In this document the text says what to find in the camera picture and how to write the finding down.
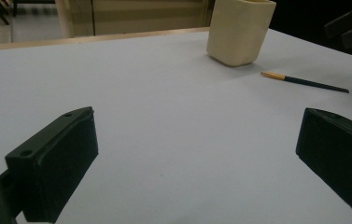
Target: paintbrush handle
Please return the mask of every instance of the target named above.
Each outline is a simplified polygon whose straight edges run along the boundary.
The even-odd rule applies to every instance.
[[[347,90],[347,89],[334,87],[334,86],[329,86],[329,85],[318,83],[318,82],[303,80],[303,79],[296,78],[296,77],[285,77],[284,80],[287,81],[287,82],[297,83],[297,84],[301,84],[301,85],[318,87],[318,88],[321,88],[321,89],[326,89],[326,90],[331,90],[331,91],[341,91],[341,92],[349,93],[349,90]]]

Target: screw hole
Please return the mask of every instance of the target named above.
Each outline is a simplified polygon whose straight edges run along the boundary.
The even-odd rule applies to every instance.
[[[26,156],[31,155],[32,153],[33,153],[32,150],[25,150],[21,153],[21,156],[26,157]]]

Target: white tabletop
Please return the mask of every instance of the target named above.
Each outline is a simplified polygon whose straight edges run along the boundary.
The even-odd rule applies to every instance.
[[[352,56],[269,31],[257,61],[231,68],[206,41],[202,32],[0,50],[0,173],[12,149],[91,105],[100,154],[59,224],[351,224],[352,209],[295,147],[306,107],[352,119]]]

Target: cup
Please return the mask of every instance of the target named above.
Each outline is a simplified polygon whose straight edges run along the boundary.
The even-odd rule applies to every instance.
[[[217,0],[207,53],[229,66],[257,60],[275,6],[269,0]]]

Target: floor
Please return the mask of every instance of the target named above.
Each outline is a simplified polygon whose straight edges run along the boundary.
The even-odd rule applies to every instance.
[[[10,25],[0,19],[0,44],[62,38],[54,4],[18,4],[18,15],[10,14],[6,16]]]

